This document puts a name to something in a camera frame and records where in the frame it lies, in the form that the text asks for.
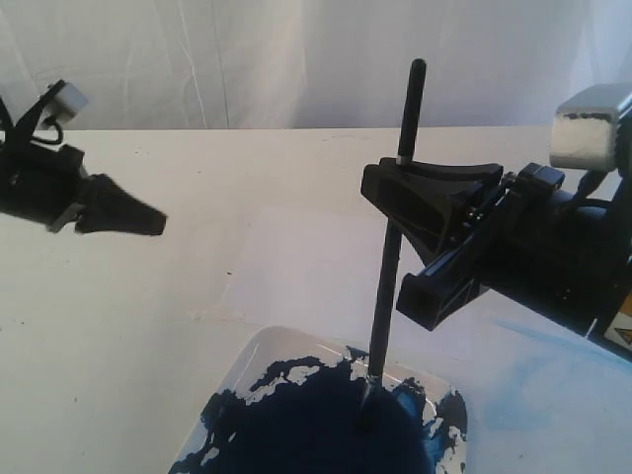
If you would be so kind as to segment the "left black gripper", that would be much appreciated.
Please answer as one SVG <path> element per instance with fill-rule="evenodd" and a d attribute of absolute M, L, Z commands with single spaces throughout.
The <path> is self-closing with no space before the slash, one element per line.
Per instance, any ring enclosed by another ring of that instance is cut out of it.
<path fill-rule="evenodd" d="M 162 235 L 167 215 L 105 174 L 89 175 L 85 152 L 64 144 L 1 143 L 1 212 L 59 231 L 75 223 L 81 234 Z"/>

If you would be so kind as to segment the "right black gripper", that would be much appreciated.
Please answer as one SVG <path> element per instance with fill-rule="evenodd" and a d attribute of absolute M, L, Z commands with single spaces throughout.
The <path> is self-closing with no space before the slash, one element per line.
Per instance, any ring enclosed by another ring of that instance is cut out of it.
<path fill-rule="evenodd" d="M 396 309 L 432 331 L 493 289 L 591 341 L 606 340 L 631 289 L 630 179 L 605 200 L 592 196 L 600 172 L 584 173 L 570 194 L 561 189 L 563 172 L 530 163 L 510 188 L 521 206 L 500 237 L 476 232 L 454 247 L 467 213 L 502 176 L 496 163 L 364 167 L 360 193 L 394 221 L 424 264 L 403 277 Z"/>

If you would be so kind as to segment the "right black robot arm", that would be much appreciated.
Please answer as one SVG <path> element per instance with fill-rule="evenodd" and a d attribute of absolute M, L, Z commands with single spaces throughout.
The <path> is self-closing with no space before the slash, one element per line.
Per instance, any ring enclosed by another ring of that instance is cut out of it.
<path fill-rule="evenodd" d="M 593 196 L 601 175 L 574 193 L 560 170 L 531 163 L 400 165 L 363 170 L 361 194 L 423 263 L 403 278 L 396 307 L 427 330 L 492 289 L 623 358 L 613 322 L 631 289 L 631 183 Z"/>

